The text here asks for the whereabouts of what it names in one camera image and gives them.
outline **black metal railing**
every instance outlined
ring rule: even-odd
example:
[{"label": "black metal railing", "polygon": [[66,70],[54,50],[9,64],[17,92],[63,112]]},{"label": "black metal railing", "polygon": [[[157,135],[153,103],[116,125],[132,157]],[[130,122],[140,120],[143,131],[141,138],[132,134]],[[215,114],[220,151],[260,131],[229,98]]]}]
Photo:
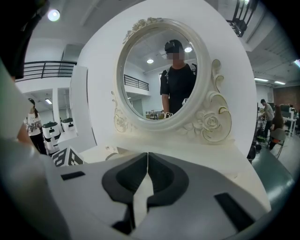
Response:
[{"label": "black metal railing", "polygon": [[238,37],[242,37],[247,29],[250,19],[256,10],[258,0],[236,0],[232,20],[226,20]]},{"label": "black metal railing", "polygon": [[45,77],[71,77],[77,62],[71,61],[36,61],[25,62],[24,78],[16,82]]},{"label": "black metal railing", "polygon": [[149,84],[134,77],[124,74],[124,84],[130,87],[140,88],[149,91]]}]

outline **woman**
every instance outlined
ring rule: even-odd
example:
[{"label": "woman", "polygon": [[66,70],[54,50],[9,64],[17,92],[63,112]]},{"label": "woman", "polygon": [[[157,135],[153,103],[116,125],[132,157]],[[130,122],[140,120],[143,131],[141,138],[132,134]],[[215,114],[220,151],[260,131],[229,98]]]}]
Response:
[{"label": "woman", "polygon": [[38,114],[38,111],[35,108],[34,100],[31,98],[29,98],[28,100],[33,104],[33,107],[31,108],[27,118],[25,119],[25,125],[27,128],[28,135],[31,138],[37,150],[39,150],[41,154],[47,155],[43,140],[43,134],[40,130],[40,128],[42,127],[41,118]]},{"label": "woman", "polygon": [[[280,106],[275,106],[275,116],[272,120],[272,127],[271,127],[271,132],[275,131],[277,128],[283,129],[283,118],[281,114],[281,109]],[[272,141],[270,142],[270,150],[273,149],[276,143],[278,143],[279,140],[272,138]]]}]

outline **white graphic t-shirt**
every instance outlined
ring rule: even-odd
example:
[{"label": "white graphic t-shirt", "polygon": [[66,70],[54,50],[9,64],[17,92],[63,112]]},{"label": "white graphic t-shirt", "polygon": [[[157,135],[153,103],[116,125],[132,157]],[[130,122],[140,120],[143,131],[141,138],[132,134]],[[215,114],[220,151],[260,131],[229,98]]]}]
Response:
[{"label": "white graphic t-shirt", "polygon": [[34,113],[28,114],[27,119],[25,119],[24,123],[26,125],[29,136],[35,136],[41,133],[38,128],[38,121],[41,121],[39,114],[37,114],[37,118]]}]

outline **brown wall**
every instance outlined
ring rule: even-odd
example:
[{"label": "brown wall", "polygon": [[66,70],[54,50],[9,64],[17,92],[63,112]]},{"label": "brown wall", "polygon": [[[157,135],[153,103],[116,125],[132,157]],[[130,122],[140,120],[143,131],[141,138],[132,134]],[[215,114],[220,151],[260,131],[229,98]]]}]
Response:
[{"label": "brown wall", "polygon": [[300,110],[300,86],[274,88],[273,93],[276,105],[292,104],[297,111]]}]

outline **oval mirror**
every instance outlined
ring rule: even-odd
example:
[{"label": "oval mirror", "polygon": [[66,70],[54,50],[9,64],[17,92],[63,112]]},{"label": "oval mirror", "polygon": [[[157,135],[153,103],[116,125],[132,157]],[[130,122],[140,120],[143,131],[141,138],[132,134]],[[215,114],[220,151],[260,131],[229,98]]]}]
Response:
[{"label": "oval mirror", "polygon": [[189,40],[173,29],[155,28],[130,49],[124,87],[137,114],[163,120],[188,104],[196,74],[196,55]]}]

